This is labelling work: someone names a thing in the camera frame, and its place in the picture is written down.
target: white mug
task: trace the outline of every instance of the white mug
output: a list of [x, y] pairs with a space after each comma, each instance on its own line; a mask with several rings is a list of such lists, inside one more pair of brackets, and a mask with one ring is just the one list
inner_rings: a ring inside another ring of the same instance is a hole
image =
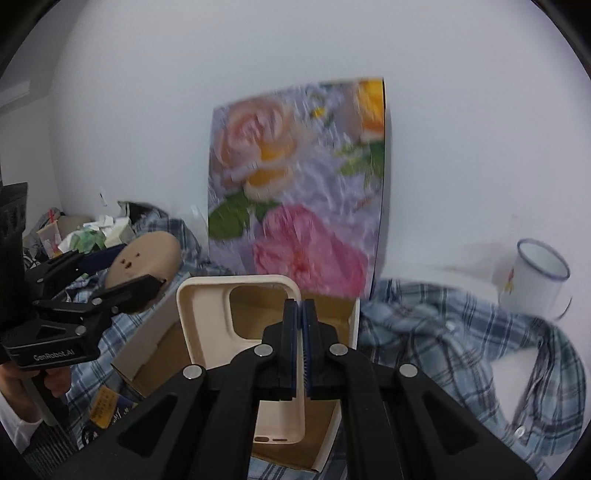
[[517, 258], [499, 295], [499, 304], [513, 313], [560, 320], [568, 311], [572, 297], [561, 314], [548, 317], [569, 277], [568, 263], [554, 248], [525, 238], [517, 242]]

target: plaid shirt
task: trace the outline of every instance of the plaid shirt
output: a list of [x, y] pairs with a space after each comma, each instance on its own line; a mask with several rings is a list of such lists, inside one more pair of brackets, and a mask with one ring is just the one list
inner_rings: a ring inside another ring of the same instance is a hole
[[[538, 478], [552, 471], [542, 456], [572, 449], [583, 427], [583, 364], [567, 337], [550, 322], [509, 314], [460, 290], [381, 281], [362, 303], [360, 345], [370, 358], [412, 363], [528, 462]], [[514, 419], [503, 416], [489, 362], [520, 348], [538, 357]], [[516, 437], [523, 426], [525, 433]]]
[[[148, 232], [165, 231], [178, 239], [181, 245], [183, 265], [170, 283], [168, 291], [176, 290], [184, 280], [191, 276], [229, 274], [228, 270], [217, 267], [208, 260], [182, 220], [169, 218], [162, 210], [152, 208], [147, 215], [134, 224], [133, 230], [136, 237]], [[79, 279], [71, 283], [65, 290], [66, 300], [86, 302], [95, 290], [102, 287], [106, 274], [107, 270], [103, 270], [90, 278]], [[107, 380], [109, 380], [109, 386], [115, 390], [118, 390], [118, 387], [122, 385], [122, 381], [119, 385], [113, 384], [119, 377], [111, 376], [113, 371], [111, 362], [137, 328], [158, 307], [159, 303], [156, 303], [141, 313], [122, 313], [113, 317], [113, 325], [104, 332], [99, 342], [100, 357], [92, 362], [72, 366], [72, 388], [67, 393], [70, 407], [69, 431], [78, 441], [79, 447], [82, 447], [80, 440], [82, 426], [88, 418], [90, 404], [99, 387]]]
[[[181, 243], [183, 266], [170, 288], [191, 275], [228, 275], [209, 262], [182, 220], [153, 209], [134, 225], [137, 235], [164, 230]], [[106, 272], [79, 280], [66, 290], [70, 301], [84, 302], [100, 288]], [[100, 385], [113, 380], [111, 361], [158, 305], [140, 314], [120, 314], [100, 341], [101, 356], [72, 367], [68, 393], [70, 432], [77, 439]], [[362, 302], [359, 348], [375, 362], [395, 367], [413, 363], [528, 462], [541, 480], [552, 471], [541, 459], [564, 452], [578, 441], [583, 424], [585, 375], [568, 339], [550, 323], [510, 315], [462, 291], [424, 284], [381, 281]], [[537, 346], [534, 372], [522, 408], [508, 422], [495, 396], [490, 361], [519, 348]], [[514, 435], [519, 426], [525, 435]], [[345, 480], [345, 439], [337, 435], [322, 473], [291, 470], [251, 459], [250, 480]]]

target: metal screw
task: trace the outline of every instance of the metal screw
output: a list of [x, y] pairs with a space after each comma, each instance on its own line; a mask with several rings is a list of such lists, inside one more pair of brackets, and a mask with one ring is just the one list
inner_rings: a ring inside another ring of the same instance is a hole
[[333, 343], [329, 348], [329, 352], [336, 356], [346, 355], [348, 351], [347, 346], [342, 343]]
[[271, 345], [267, 345], [266, 343], [262, 343], [255, 347], [255, 353], [258, 356], [269, 356], [273, 353], [273, 347]]
[[400, 374], [403, 377], [412, 378], [417, 376], [418, 370], [414, 365], [404, 364], [400, 367]]
[[195, 380], [196, 378], [201, 377], [203, 373], [203, 369], [199, 365], [189, 365], [188, 367], [183, 368], [183, 376], [187, 380]]

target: sleeve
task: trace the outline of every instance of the sleeve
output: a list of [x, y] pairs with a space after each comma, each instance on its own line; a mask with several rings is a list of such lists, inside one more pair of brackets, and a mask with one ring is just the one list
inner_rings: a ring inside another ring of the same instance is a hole
[[24, 452], [29, 446], [29, 441], [41, 422], [42, 420], [27, 423], [21, 420], [0, 393], [0, 423], [19, 452]]

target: green leaf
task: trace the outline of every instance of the green leaf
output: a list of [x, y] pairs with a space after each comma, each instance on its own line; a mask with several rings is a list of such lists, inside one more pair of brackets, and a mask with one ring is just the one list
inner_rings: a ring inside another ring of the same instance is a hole
[[371, 154], [370, 168], [373, 174], [380, 180], [384, 179], [384, 164], [385, 164], [385, 143], [373, 142], [369, 144], [369, 152]]
[[347, 143], [343, 145], [340, 149], [335, 150], [335, 155], [347, 156], [347, 155], [361, 155], [363, 153], [364, 148], [367, 145], [363, 145], [361, 143]]
[[230, 240], [242, 236], [244, 230], [250, 227], [250, 205], [243, 191], [226, 197], [209, 215], [209, 236], [214, 240]]
[[339, 169], [341, 175], [345, 177], [352, 177], [357, 175], [368, 168], [368, 163], [364, 157], [356, 157], [347, 160], [345, 164]]
[[281, 205], [279, 202], [275, 202], [274, 200], [270, 200], [269, 202], [265, 203], [255, 203], [255, 216], [256, 219], [262, 223], [265, 215], [269, 210], [273, 210], [275, 207], [279, 207]]

